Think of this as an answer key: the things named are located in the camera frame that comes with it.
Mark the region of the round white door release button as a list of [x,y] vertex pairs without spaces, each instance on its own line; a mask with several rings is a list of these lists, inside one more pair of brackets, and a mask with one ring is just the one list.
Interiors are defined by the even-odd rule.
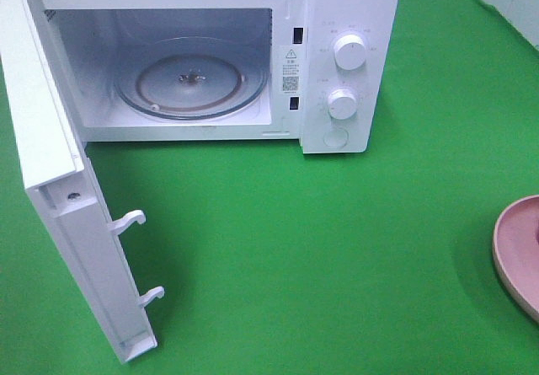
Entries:
[[327,147],[342,148],[349,140],[349,133],[343,128],[334,128],[326,132],[323,136],[323,142]]

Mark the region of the white microwave knob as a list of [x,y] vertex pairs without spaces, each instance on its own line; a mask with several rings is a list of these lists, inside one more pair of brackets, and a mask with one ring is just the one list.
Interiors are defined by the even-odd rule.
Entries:
[[358,103],[354,91],[347,88],[336,89],[328,96],[328,113],[335,120],[347,120],[356,114]]
[[366,62],[366,42],[355,32],[339,35],[332,45],[336,65],[353,71]]

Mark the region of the white microwave door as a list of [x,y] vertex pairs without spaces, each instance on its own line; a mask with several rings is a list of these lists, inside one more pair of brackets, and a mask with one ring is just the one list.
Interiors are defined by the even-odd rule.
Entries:
[[146,221],[109,213],[93,166],[65,110],[29,0],[1,0],[1,60],[24,189],[121,362],[157,346],[119,236]]

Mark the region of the pink round plate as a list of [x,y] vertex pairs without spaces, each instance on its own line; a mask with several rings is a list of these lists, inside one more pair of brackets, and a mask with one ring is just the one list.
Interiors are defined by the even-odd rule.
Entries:
[[505,289],[538,320],[538,196],[508,205],[499,215],[492,243],[493,259]]

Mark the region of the green table cloth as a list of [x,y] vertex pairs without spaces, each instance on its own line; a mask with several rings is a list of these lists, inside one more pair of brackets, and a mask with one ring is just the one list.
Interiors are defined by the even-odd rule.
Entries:
[[95,143],[157,348],[121,364],[21,182],[1,108],[4,374],[535,374],[494,223],[538,191],[538,54],[478,0],[399,0],[369,147]]

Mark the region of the white warning label sticker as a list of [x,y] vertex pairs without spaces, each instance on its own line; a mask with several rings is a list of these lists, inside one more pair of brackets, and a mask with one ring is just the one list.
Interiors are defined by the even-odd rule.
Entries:
[[300,46],[281,46],[279,54],[279,89],[283,94],[298,94],[301,88],[304,54]]

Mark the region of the white microwave oven body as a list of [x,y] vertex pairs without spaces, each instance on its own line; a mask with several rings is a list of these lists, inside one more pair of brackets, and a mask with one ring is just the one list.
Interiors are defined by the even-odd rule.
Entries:
[[[398,0],[29,0],[65,110],[82,142],[296,139],[305,153],[365,150]],[[366,62],[339,68],[332,45],[346,32],[366,42]],[[208,37],[269,49],[269,76],[257,99],[201,121],[147,115],[115,88],[124,51],[161,40]],[[279,89],[281,46],[300,46],[300,92]],[[347,120],[328,113],[336,89],[355,92]],[[327,147],[326,132],[349,140]]]

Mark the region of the glass microwave turntable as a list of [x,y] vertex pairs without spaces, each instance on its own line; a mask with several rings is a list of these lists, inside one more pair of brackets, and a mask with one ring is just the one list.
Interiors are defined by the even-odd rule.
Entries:
[[144,114],[201,121],[252,103],[262,93],[269,69],[268,48],[208,37],[177,38],[124,51],[115,88]]

